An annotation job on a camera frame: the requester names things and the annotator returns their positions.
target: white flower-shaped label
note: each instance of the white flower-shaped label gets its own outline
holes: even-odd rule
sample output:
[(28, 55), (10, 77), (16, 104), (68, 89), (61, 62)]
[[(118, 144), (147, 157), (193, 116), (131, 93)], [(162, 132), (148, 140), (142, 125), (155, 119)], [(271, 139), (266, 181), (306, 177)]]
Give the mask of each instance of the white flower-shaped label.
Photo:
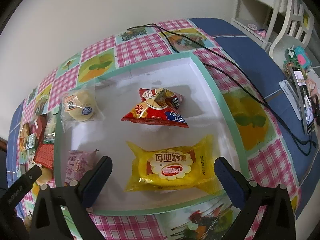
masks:
[(174, 150), (160, 150), (150, 160), (152, 172), (158, 174), (159, 178), (168, 180), (183, 178), (191, 171), (192, 163), (189, 153)]

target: red oval logo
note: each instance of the red oval logo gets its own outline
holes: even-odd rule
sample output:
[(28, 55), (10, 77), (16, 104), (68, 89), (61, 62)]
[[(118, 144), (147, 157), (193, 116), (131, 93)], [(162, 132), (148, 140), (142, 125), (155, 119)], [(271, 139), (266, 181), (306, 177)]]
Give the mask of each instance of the red oval logo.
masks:
[(161, 174), (164, 176), (174, 176), (179, 174), (181, 171), (182, 171), (181, 165), (173, 164), (173, 165), (165, 166), (162, 169)]
[(79, 170), (79, 167), (80, 167), (80, 161), (77, 160), (76, 166), (75, 166), (75, 171), (78, 171), (78, 170)]

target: blue gripper pad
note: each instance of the blue gripper pad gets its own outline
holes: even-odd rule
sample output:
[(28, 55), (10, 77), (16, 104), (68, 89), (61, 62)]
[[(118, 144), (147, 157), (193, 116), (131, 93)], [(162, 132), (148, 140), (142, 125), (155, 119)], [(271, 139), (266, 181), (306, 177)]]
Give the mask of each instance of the blue gripper pad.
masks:
[(97, 197), (100, 194), (100, 191), (102, 190), (112, 172), (111, 158), (104, 156), (103, 159), (103, 161), (100, 160), (100, 162), (98, 162), (93, 170), (86, 172), (86, 174), (90, 174), (90, 172), (93, 172), (93, 174), (90, 174), (92, 175), (92, 178), (89, 180), (88, 184), (82, 192), (83, 200), (81, 204), (84, 208), (93, 206), (93, 203), (96, 201)]
[(244, 191), (246, 186), (243, 183), (246, 184), (247, 180), (239, 171), (235, 171), (224, 157), (219, 157), (214, 162), (214, 173), (217, 175), (232, 204), (242, 210), (246, 201), (246, 192)]

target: white wall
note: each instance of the white wall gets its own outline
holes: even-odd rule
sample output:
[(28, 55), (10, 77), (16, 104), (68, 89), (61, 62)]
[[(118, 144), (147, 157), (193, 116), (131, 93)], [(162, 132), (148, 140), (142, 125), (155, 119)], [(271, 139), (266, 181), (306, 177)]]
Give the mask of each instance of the white wall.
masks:
[(19, 103), (55, 67), (126, 28), (168, 19), (230, 21), (234, 0), (24, 0), (0, 36), (0, 137)]

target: pink snack package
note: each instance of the pink snack package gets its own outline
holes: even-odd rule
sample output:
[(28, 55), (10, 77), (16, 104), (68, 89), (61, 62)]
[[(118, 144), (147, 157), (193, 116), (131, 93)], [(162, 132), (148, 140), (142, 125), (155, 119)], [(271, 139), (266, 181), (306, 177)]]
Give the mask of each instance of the pink snack package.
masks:
[(65, 185), (74, 179), (79, 181), (87, 171), (93, 169), (94, 158), (97, 151), (98, 150), (93, 152), (69, 151), (67, 172), (64, 181)]

